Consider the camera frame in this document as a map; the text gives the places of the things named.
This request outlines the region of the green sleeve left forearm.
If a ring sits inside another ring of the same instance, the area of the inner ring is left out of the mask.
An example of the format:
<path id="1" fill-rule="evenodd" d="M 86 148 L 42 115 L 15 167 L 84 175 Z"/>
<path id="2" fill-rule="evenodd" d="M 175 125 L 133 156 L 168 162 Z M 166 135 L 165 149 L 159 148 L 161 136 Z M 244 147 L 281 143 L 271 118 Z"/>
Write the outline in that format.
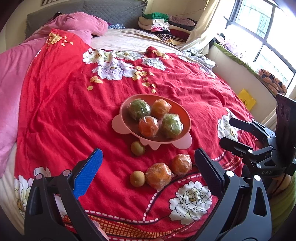
<path id="1" fill-rule="evenodd" d="M 272 197 L 271 209 L 272 234 L 274 235 L 287 220 L 295 206 L 295 174 L 285 190 Z"/>

